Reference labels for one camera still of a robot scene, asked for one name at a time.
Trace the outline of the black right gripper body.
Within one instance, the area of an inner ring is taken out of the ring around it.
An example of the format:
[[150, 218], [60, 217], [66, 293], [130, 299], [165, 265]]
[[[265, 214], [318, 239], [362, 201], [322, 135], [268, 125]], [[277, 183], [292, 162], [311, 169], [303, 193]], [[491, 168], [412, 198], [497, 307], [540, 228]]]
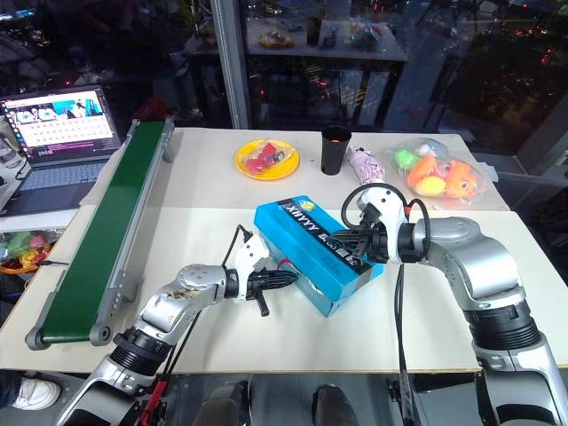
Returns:
[[367, 258], [377, 263], [387, 263], [388, 236], [385, 224], [381, 220], [381, 213], [375, 207], [365, 207], [362, 212], [361, 225], [367, 236]]

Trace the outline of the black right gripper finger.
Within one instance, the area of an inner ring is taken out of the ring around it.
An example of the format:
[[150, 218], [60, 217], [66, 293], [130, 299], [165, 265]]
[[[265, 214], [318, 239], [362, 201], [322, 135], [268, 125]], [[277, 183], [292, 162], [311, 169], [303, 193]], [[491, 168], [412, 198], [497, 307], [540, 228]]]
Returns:
[[366, 241], [330, 241], [327, 246], [340, 257], [348, 256], [364, 258], [367, 253], [368, 243]]
[[339, 241], [342, 244], [360, 244], [367, 242], [370, 237], [371, 231], [360, 227], [342, 229], [331, 234], [334, 241]]

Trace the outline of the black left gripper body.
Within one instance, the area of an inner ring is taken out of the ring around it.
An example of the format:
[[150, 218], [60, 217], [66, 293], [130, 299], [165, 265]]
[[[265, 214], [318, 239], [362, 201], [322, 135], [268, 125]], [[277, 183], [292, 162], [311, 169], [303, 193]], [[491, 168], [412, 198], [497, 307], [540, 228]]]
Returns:
[[252, 272], [247, 281], [246, 300], [257, 302], [262, 317], [270, 315], [270, 310], [264, 299], [264, 288], [269, 284], [270, 273], [268, 271]]

